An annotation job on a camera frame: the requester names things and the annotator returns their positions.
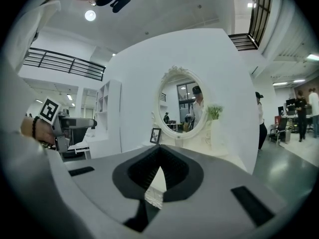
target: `ceiling light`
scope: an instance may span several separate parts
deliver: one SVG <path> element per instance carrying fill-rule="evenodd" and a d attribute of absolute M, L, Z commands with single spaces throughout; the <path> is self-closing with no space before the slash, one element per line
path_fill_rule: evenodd
<path fill-rule="evenodd" d="M 307 58 L 312 59 L 312 60 L 319 61 L 319 57 L 318 57 L 318 56 L 316 56 L 316 55 L 312 55 L 312 54 L 310 54 Z"/>
<path fill-rule="evenodd" d="M 279 82 L 279 83 L 274 83 L 273 86 L 281 86 L 281 85 L 286 85 L 288 82 Z"/>
<path fill-rule="evenodd" d="M 94 11 L 92 10 L 88 10 L 86 13 L 85 13 L 85 18 L 88 20 L 88 21 L 93 21 L 95 20 L 96 18 L 96 14 Z"/>

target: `wrist bracelet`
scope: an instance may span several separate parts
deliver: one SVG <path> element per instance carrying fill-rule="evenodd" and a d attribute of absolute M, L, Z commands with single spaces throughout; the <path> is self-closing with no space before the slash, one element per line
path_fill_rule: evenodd
<path fill-rule="evenodd" d="M 32 123 L 32 137 L 35 139 L 35 124 L 36 124 L 36 121 L 39 119 L 40 117 L 39 116 L 36 116 L 33 120 L 33 123 Z"/>

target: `black railing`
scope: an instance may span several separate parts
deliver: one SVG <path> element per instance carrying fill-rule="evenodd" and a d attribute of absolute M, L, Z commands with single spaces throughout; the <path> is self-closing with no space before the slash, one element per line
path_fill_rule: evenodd
<path fill-rule="evenodd" d="M 272 0 L 253 0 L 249 34 L 257 46 L 263 38 L 270 15 Z"/>
<path fill-rule="evenodd" d="M 161 93 L 159 99 L 166 102 L 166 95 L 164 93 Z"/>
<path fill-rule="evenodd" d="M 103 80 L 105 66 L 54 51 L 30 48 L 24 65 L 36 66 L 69 74 Z"/>
<path fill-rule="evenodd" d="M 249 34 L 231 34 L 229 35 L 229 38 L 234 43 L 238 51 L 258 49 L 258 46 L 252 40 Z"/>

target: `ornate mirror frame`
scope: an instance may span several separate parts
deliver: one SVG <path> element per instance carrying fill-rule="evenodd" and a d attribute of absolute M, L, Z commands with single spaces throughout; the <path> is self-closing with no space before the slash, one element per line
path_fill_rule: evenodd
<path fill-rule="evenodd" d="M 186 132 L 186 133 L 177 133 L 177 132 L 174 132 L 173 130 L 169 129 L 169 127 L 164 123 L 164 121 L 160 117 L 160 105 L 159 105 L 160 94 L 161 94 L 162 90 L 164 89 L 166 83 L 172 77 L 177 76 L 177 75 L 184 75 L 184 76 L 187 76 L 187 77 L 193 79 L 200 86 L 200 89 L 203 93 L 204 101 L 205 101 L 204 108 L 203 108 L 203 114 L 200 118 L 199 123 L 197 124 L 197 126 L 193 130 L 191 130 L 190 132 Z M 182 67 L 172 66 L 172 68 L 170 68 L 169 71 L 164 74 L 164 76 L 160 82 L 159 88 L 156 92 L 155 106 L 154 106 L 154 112 L 153 112 L 154 126 L 159 126 L 162 129 L 163 133 L 165 133 L 167 136 L 172 137 L 174 139 L 189 139 L 189 138 L 195 137 L 203 129 L 203 127 L 205 126 L 205 124 L 207 122 L 207 105 L 209 104 L 209 101 L 210 101 L 209 91 L 205 87 L 205 85 L 203 84 L 201 79 L 198 78 L 198 76 L 196 74 L 194 74 L 193 72 L 191 72 L 187 69 L 184 69 Z"/>

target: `green plant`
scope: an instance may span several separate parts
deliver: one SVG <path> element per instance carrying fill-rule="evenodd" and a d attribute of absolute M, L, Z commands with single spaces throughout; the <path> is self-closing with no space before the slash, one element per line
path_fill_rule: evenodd
<path fill-rule="evenodd" d="M 218 120 L 219 115 L 223 112 L 223 106 L 211 105 L 207 108 L 208 117 L 211 120 Z"/>

